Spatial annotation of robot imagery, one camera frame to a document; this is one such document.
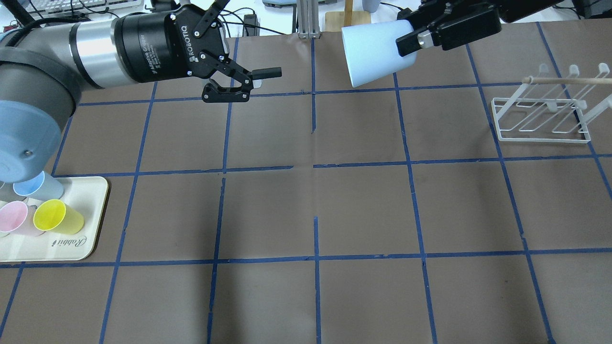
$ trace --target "yellow cup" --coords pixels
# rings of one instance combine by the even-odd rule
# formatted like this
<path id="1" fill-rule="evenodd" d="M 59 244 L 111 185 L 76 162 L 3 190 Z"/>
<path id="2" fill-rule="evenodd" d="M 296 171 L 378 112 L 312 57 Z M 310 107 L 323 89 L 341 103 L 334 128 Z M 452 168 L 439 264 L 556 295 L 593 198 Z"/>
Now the yellow cup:
<path id="1" fill-rule="evenodd" d="M 83 216 L 60 200 L 44 202 L 34 214 L 34 226 L 41 231 L 75 234 L 84 224 Z"/>

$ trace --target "cable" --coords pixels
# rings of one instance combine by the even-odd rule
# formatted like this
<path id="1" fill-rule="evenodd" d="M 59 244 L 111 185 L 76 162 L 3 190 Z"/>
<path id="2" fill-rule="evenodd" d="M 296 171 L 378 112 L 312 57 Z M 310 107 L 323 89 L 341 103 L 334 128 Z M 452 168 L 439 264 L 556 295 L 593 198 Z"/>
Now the cable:
<path id="1" fill-rule="evenodd" d="M 395 7 L 396 9 L 398 9 L 398 10 L 400 10 L 400 11 L 403 11 L 403 10 L 404 10 L 404 9 L 402 9 L 400 6 L 396 6 L 396 5 L 393 5 L 393 4 L 389 4 L 389 3 L 387 3 L 387 2 L 381 2 L 381 5 L 387 5 L 387 6 Z"/>
<path id="2" fill-rule="evenodd" d="M 83 7 L 86 10 L 90 11 L 91 13 L 97 13 L 97 14 L 107 14 L 107 13 L 110 13 L 110 14 L 116 16 L 117 18 L 120 18 L 120 16 L 116 15 L 115 13 L 110 12 L 108 7 L 104 11 L 94 11 L 94 10 L 90 9 L 85 3 L 83 3 L 83 0 L 78 0 L 78 2 L 80 2 L 81 5 L 83 5 Z"/>
<path id="3" fill-rule="evenodd" d="M 235 12 L 232 12 L 230 10 L 222 10 L 221 12 L 228 12 L 229 14 L 232 14 L 234 17 L 236 17 L 236 18 L 238 18 L 238 20 L 240 20 L 240 22 L 242 23 L 243 26 L 246 25 L 244 23 L 244 20 L 242 20 L 242 18 L 239 15 L 237 15 Z"/>
<path id="4" fill-rule="evenodd" d="M 561 6 L 554 5 L 553 8 L 554 9 L 558 9 L 558 10 L 571 10 L 572 12 L 574 12 L 576 14 L 578 19 L 582 19 L 582 18 L 580 18 L 580 14 L 578 14 L 578 11 L 574 7 L 561 7 Z"/>
<path id="5" fill-rule="evenodd" d="M 23 27 L 23 29 L 17 31 L 17 33 L 10 38 L 9 42 L 6 43 L 5 47 L 16 47 L 19 42 L 27 36 L 34 28 L 39 27 L 41 24 L 49 24 L 49 23 L 78 23 L 79 21 L 76 19 L 69 18 L 44 18 L 34 20 L 32 23 L 27 24 Z"/>
<path id="6" fill-rule="evenodd" d="M 268 29 L 268 28 L 264 28 L 264 27 L 259 26 L 259 25 L 251 25 L 251 24 L 245 24 L 245 23 L 233 23 L 232 21 L 224 21 L 224 23 L 226 23 L 226 24 L 244 25 L 244 26 L 248 26 L 250 28 L 257 28 L 257 29 L 261 29 L 261 30 L 266 30 L 266 31 L 274 32 L 275 34 L 285 35 L 282 32 L 279 32 L 279 31 L 276 31 L 276 30 L 272 30 L 272 29 Z"/>
<path id="7" fill-rule="evenodd" d="M 40 12 L 38 12 L 38 9 L 36 8 L 36 6 L 34 6 L 34 3 L 32 2 L 32 0 L 28 0 L 28 1 L 29 1 L 30 5 L 32 5 L 32 8 L 34 9 L 34 12 L 36 12 L 36 14 L 38 14 L 41 19 L 45 19 L 45 17 L 43 17 L 42 14 L 40 14 Z"/>
<path id="8" fill-rule="evenodd" d="M 251 7 L 241 7 L 239 9 L 237 9 L 237 10 L 234 10 L 234 12 L 238 12 L 240 10 L 251 10 L 253 12 L 253 14 L 255 14 L 255 10 L 252 9 Z"/>
<path id="9" fill-rule="evenodd" d="M 228 33 L 228 38 L 231 38 L 231 33 L 230 33 L 230 26 L 228 25 L 228 23 L 225 21 L 225 16 L 220 14 L 219 15 L 221 17 L 221 19 L 223 20 L 223 24 L 225 24 L 225 29 L 227 30 L 226 32 Z"/>

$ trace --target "tray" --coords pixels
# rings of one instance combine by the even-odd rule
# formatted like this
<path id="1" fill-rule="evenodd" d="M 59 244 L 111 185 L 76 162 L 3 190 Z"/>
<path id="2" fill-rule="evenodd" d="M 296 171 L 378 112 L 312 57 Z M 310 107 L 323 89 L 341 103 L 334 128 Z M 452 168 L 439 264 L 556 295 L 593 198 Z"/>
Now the tray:
<path id="1" fill-rule="evenodd" d="M 94 250 L 106 205 L 108 181 L 103 177 L 58 178 L 64 185 L 60 198 L 85 218 L 83 229 L 66 235 L 47 232 L 37 237 L 9 234 L 0 237 L 0 261 L 81 260 Z M 27 199 L 30 205 L 42 201 Z M 0 201 L 0 207 L 6 202 Z"/>

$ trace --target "pink cup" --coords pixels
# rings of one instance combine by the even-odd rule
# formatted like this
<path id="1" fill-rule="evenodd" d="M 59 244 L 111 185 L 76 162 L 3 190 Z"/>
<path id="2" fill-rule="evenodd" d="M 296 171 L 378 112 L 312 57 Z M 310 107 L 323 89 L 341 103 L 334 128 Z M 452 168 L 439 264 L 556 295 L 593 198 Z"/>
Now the pink cup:
<path id="1" fill-rule="evenodd" d="M 0 209 L 0 233 L 39 236 L 44 232 L 34 226 L 36 206 L 22 201 L 11 202 Z"/>

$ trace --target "wooden dowel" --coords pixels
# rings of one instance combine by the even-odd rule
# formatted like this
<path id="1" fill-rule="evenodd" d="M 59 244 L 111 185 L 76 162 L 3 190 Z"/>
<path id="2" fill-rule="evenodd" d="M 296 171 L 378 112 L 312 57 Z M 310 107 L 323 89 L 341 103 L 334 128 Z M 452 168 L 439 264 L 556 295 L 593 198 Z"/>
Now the wooden dowel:
<path id="1" fill-rule="evenodd" d="M 353 22 L 353 0 L 346 0 L 345 2 L 345 24 L 344 26 L 350 26 Z"/>
<path id="2" fill-rule="evenodd" d="M 524 84 L 580 84 L 611 85 L 612 78 L 523 78 Z"/>

